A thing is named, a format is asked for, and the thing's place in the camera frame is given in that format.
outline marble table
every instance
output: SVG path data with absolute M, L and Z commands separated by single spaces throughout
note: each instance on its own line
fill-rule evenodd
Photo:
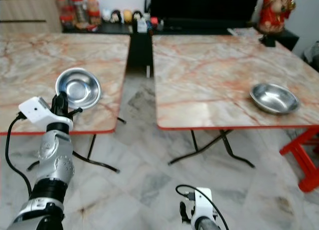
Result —
M 157 123 L 163 130 L 191 130 L 195 152 L 243 128 L 319 127 L 319 74 L 281 44 L 267 48 L 256 37 L 154 36 Z M 290 89 L 301 101 L 290 115 L 259 110 L 249 93 L 258 83 Z M 218 129 L 221 135 L 199 149 L 193 130 Z
M 129 43 L 126 35 L 0 35 L 0 134 L 7 133 L 19 112 L 18 105 L 27 99 L 42 96 L 51 105 L 57 77 L 71 67 L 82 67 L 94 74 L 102 96 L 96 106 L 74 117 L 70 133 L 114 132 Z M 27 120 L 17 122 L 12 129 L 12 134 L 42 133 Z

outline black cable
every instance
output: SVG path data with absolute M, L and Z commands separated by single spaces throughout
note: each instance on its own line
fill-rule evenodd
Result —
M 191 189 L 193 189 L 193 190 L 199 192 L 201 195 L 203 195 L 203 196 L 210 202 L 210 204 L 216 209 L 216 211 L 218 212 L 218 215 L 219 215 L 220 218 L 222 219 L 226 230 L 229 230 L 229 228 L 228 228 L 228 226 L 227 226 L 227 223 L 226 223 L 226 221 L 225 221 L 223 215 L 221 214 L 220 210 L 216 207 L 216 205 L 215 205 L 202 191 L 200 191 L 199 189 L 197 189 L 196 187 L 191 186 L 191 185 L 187 185 L 187 184 L 180 184 L 180 185 L 178 185 L 178 186 L 175 188 L 176 192 L 177 192 L 179 195 L 182 195 L 182 196 L 184 196 L 184 197 L 186 197 L 186 198 L 187 198 L 187 195 L 188 195 L 188 194 L 182 194 L 180 191 L 178 191 L 178 189 L 179 189 L 180 187 L 191 188 Z
M 6 135 L 6 142 L 5 142 L 5 160 L 8 163 L 9 167 L 14 172 L 16 172 L 18 175 L 20 175 L 24 179 L 24 181 L 26 183 L 26 187 L 28 188 L 29 196 L 30 196 L 31 192 L 32 192 L 32 189 L 31 189 L 31 185 L 30 185 L 30 182 L 29 182 L 28 178 L 21 171 L 19 171 L 18 169 L 16 169 L 12 165 L 12 163 L 10 161 L 10 158 L 9 158 L 9 143 L 10 143 L 11 130 L 12 130 L 13 125 L 20 119 L 26 119 L 25 115 L 23 113 L 21 113 L 21 112 L 19 112 L 18 116 L 12 121 L 12 123 L 9 126 L 8 133 Z

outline wooden cabinet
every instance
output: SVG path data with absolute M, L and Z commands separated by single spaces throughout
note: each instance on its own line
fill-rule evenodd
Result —
M 61 32 L 55 0 L 0 0 L 0 32 Z

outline marble floor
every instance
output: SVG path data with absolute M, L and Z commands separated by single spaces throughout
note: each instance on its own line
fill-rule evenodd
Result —
M 236 130 L 228 135 L 235 154 L 256 165 L 229 157 L 222 142 L 202 155 L 175 165 L 167 162 L 192 152 L 189 131 L 162 131 L 156 125 L 154 81 L 129 72 L 116 132 L 97 136 L 91 159 L 118 167 L 120 174 L 74 158 L 75 176 L 65 197 L 66 230 L 190 230 L 181 223 L 178 184 L 208 187 L 231 230 L 318 230 L 319 190 L 298 188 L 302 172 L 294 159 L 279 154 L 296 133 L 280 129 Z M 204 145 L 217 131 L 196 131 Z M 13 136 L 10 156 L 20 170 L 36 160 L 40 136 Z M 72 136 L 85 155 L 92 136 Z M 27 200 L 23 180 L 4 160 L 1 137 L 0 230 L 6 229 Z M 312 158 L 318 164 L 319 156 Z M 36 168 L 26 175 L 34 184 Z M 217 222 L 225 229 L 221 219 Z

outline red stool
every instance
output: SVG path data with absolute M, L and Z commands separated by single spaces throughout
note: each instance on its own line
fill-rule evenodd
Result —
M 309 128 L 280 150 L 281 155 L 291 152 L 303 170 L 305 178 L 298 184 L 303 192 L 310 192 L 319 186 L 319 168 L 315 167 L 302 147 L 302 144 L 317 145 L 314 152 L 319 153 L 319 138 L 315 137 L 317 133 L 319 133 L 319 128 Z

